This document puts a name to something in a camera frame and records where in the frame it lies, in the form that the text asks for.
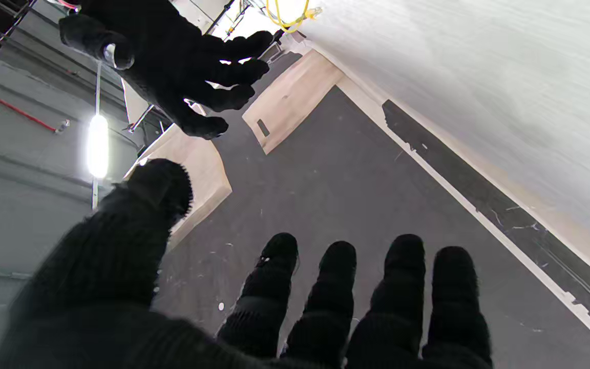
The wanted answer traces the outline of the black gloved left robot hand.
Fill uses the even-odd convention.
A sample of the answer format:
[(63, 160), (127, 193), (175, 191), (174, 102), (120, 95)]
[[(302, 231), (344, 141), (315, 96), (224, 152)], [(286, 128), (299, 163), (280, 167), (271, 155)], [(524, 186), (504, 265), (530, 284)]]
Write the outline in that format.
[(335, 241), (281, 353), (297, 240), (275, 234), (231, 313), (211, 336), (152, 311), (171, 229), (187, 215), (187, 171), (152, 159), (72, 227), (10, 306), (0, 368), (492, 368), (489, 327), (468, 251), (434, 259), (426, 345), (422, 239), (398, 236), (354, 330), (356, 251)]

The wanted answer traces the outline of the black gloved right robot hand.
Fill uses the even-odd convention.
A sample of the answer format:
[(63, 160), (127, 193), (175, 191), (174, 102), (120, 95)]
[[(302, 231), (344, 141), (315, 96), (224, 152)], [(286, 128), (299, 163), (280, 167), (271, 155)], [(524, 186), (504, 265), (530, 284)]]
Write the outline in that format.
[(158, 107), (183, 133), (211, 140), (228, 129), (204, 116), (191, 100), (215, 112), (240, 110), (252, 85), (269, 70), (260, 60), (269, 31), (222, 40), (204, 35), (169, 1), (72, 1), (79, 7), (59, 20), (64, 45), (114, 68), (141, 98)]

